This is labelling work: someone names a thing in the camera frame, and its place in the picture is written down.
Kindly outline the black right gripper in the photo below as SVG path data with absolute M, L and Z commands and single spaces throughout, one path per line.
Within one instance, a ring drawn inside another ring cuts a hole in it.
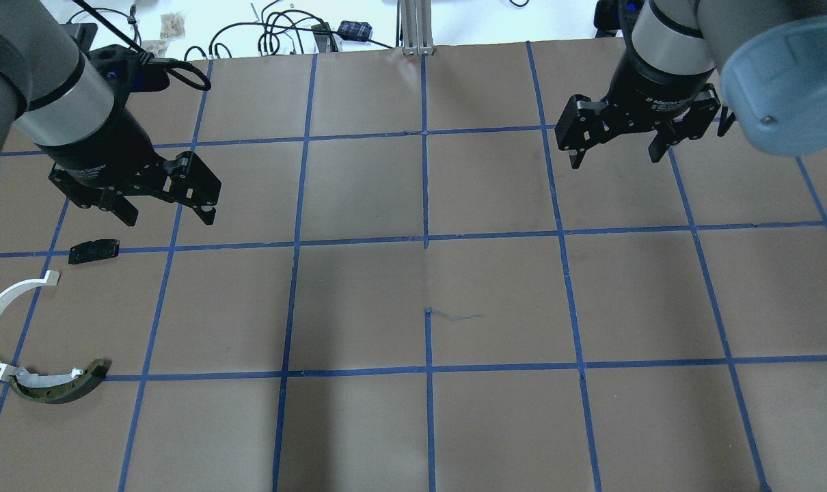
M 608 92 L 600 100 L 574 94 L 555 125 L 558 149 L 569 155 L 573 170 L 586 152 L 616 136 L 656 131 L 648 147 L 652 163 L 685 139 L 698 140 L 722 106 L 711 69 L 703 74 L 667 74 L 625 52 Z

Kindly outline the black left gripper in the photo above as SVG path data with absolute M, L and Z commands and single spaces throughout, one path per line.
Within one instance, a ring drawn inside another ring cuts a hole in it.
M 151 195 L 190 208 L 206 225 L 213 225 L 222 183 L 194 152 L 182 152 L 167 162 L 147 132 L 122 103 L 114 103 L 107 121 L 79 142 L 51 146 L 49 180 L 79 208 L 97 206 L 135 227 L 138 209 L 125 196 Z M 164 190 L 170 180 L 169 193 Z

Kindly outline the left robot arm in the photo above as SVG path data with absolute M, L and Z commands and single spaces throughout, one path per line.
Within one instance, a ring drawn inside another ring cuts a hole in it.
M 133 196 L 190 208 L 213 224 L 221 181 L 194 152 L 164 159 L 127 109 L 132 93 L 170 80 L 206 92 L 189 62 L 157 58 L 132 38 L 89 52 L 39 1 L 0 1 L 0 154 L 11 128 L 52 160 L 49 180 L 79 208 L 136 224 Z

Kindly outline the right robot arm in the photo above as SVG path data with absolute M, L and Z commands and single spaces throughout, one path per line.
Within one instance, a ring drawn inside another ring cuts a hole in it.
M 657 163 L 714 119 L 767 154 L 827 149 L 827 1 L 599 1 L 594 25 L 624 52 L 605 96 L 574 94 L 555 125 L 572 168 L 638 133 Z

